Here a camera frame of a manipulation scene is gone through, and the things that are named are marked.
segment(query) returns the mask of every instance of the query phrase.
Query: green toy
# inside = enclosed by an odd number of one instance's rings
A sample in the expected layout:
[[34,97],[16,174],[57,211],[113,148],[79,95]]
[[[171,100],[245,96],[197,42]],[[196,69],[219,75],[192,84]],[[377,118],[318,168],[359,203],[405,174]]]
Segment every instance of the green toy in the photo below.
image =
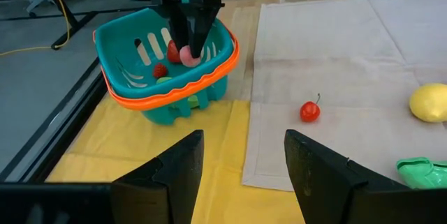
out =
[[[160,84],[162,82],[166,82],[169,79],[172,79],[172,77],[160,77],[156,80],[156,84]],[[188,98],[188,104],[191,109],[198,107],[198,99],[196,95],[192,95]]]
[[411,188],[447,188],[447,161],[432,162],[425,157],[408,158],[399,160],[396,168]]

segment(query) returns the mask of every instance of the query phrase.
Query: pink ball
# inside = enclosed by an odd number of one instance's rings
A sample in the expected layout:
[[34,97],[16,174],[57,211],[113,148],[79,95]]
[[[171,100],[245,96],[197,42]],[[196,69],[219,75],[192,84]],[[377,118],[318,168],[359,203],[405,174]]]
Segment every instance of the pink ball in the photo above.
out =
[[180,49],[179,54],[180,61],[182,61],[182,64],[186,67],[196,67],[198,64],[200,64],[200,57],[196,59],[193,58],[189,45],[183,46],[182,49]]

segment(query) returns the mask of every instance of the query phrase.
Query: yellow ball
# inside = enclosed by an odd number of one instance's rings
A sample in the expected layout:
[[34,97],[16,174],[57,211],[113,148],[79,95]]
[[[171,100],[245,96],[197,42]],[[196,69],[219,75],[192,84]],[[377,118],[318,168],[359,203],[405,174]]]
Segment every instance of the yellow ball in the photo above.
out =
[[410,97],[410,110],[426,122],[447,121],[447,84],[424,84]]

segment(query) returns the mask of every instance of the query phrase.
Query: plastic basket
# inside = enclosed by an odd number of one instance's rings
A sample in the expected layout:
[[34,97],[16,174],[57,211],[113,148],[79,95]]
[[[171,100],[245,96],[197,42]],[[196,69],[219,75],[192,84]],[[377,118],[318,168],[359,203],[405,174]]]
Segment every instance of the plastic basket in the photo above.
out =
[[[219,100],[226,92],[227,85],[227,74],[234,69],[237,65],[237,61],[239,59],[239,43],[234,35],[227,30],[227,28],[217,21],[213,26],[212,30],[218,29],[221,27],[226,31],[223,33],[220,31],[222,38],[208,37],[207,43],[212,45],[220,45],[219,43],[223,43],[223,46],[226,45],[226,39],[224,38],[226,34],[228,34],[228,42],[230,44],[228,56],[224,56],[222,54],[227,54],[227,47],[223,47],[222,50],[218,51],[218,54],[214,56],[210,55],[210,58],[207,60],[207,53],[204,53],[202,63],[195,68],[187,68],[186,71],[178,76],[173,77],[171,80],[160,84],[149,85],[145,88],[153,88],[157,86],[161,86],[163,84],[171,83],[175,87],[171,87],[167,92],[161,92],[159,94],[153,94],[151,96],[145,98],[132,98],[132,96],[120,96],[117,92],[117,89],[114,87],[113,83],[110,80],[110,77],[105,70],[105,66],[103,65],[103,75],[108,87],[109,94],[123,107],[131,109],[131,110],[139,110],[150,120],[158,124],[172,124],[174,120],[178,117],[189,117],[191,115],[191,103],[189,99],[194,97],[197,102],[197,108],[205,109],[211,100]],[[212,70],[204,70],[205,73],[203,75],[195,78],[195,75],[190,75],[190,72],[194,72],[197,68],[201,66],[207,66],[208,63],[212,63],[212,61],[216,59],[215,63],[217,66]],[[182,86],[184,80],[178,81],[178,79],[185,79],[186,84]],[[140,87],[128,87],[131,90],[141,90]]]
[[[170,40],[167,22],[151,9],[118,18],[96,30],[96,50],[115,92],[125,98],[166,94],[210,74],[233,52],[226,27],[215,20],[195,68],[172,64],[166,58]],[[157,63],[168,68],[171,80],[156,84],[152,70]]]

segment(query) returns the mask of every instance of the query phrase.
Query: orange basket rim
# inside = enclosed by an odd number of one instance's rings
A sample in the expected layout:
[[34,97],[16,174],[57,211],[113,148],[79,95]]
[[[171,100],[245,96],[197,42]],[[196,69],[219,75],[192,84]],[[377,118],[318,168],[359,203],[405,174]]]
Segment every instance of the orange basket rim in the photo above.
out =
[[212,73],[203,75],[199,80],[195,82],[189,82],[182,88],[172,89],[166,94],[157,94],[149,96],[147,98],[123,98],[115,93],[115,91],[113,90],[107,79],[107,76],[104,73],[103,68],[101,67],[101,71],[103,73],[105,84],[107,85],[107,90],[109,91],[109,94],[120,105],[122,105],[127,109],[151,110],[157,107],[168,105],[170,103],[174,103],[180,99],[193,95],[199,92],[200,90],[203,90],[206,87],[214,84],[219,79],[227,75],[230,71],[232,71],[232,69],[236,67],[237,61],[239,60],[239,53],[240,53],[239,42],[237,41],[237,38],[234,36],[234,34],[227,27],[226,29],[230,34],[231,40],[234,42],[233,53],[225,62],[223,62],[220,66],[217,66],[217,68],[215,68]]

